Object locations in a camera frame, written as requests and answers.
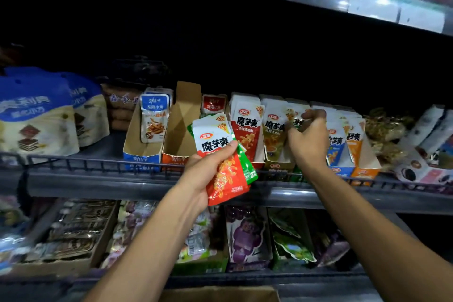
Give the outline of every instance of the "dark background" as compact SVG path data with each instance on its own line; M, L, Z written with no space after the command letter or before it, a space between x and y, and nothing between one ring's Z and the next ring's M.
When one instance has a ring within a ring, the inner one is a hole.
M283 0L3 0L4 43L29 63L109 75L116 58L164 61L203 93L268 93L417 116L453 107L452 38Z

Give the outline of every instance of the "forearm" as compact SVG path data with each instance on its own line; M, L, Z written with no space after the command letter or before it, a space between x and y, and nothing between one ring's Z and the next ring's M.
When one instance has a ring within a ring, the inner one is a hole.
M196 217L199 196L175 185L85 302L157 301Z
M383 299L451 299L450 263L386 219L328 167L306 168L304 172Z

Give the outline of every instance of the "left hand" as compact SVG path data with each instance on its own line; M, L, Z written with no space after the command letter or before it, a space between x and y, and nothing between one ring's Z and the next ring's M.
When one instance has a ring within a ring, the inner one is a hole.
M189 196L198 198L200 212L207 207L206 185L217 173L221 162L228 159L236 152L237 141L231 141L224 148L201 158L198 154L192 155L187 161L184 173L179 178L178 185L190 190Z

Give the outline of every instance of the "shelf price tag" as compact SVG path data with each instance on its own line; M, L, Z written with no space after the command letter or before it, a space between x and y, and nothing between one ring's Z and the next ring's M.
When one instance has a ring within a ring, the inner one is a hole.
M394 0L349 0L348 13L396 22L399 6Z
M445 14L441 11L411 4L401 4L399 24L442 33L444 23Z

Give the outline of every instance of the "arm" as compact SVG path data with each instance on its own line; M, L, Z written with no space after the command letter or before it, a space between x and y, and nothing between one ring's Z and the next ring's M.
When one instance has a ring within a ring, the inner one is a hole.
M297 165L313 184L368 276L388 302L441 302L453 296L453 267L412 238L368 203L326 166L329 146L322 110L306 113L313 121L303 133L289 130Z
M207 207L206 185L218 164L236 150L233 141L201 159L189 159L184 174L159 203L128 249L87 294L85 302L157 301L184 240Z

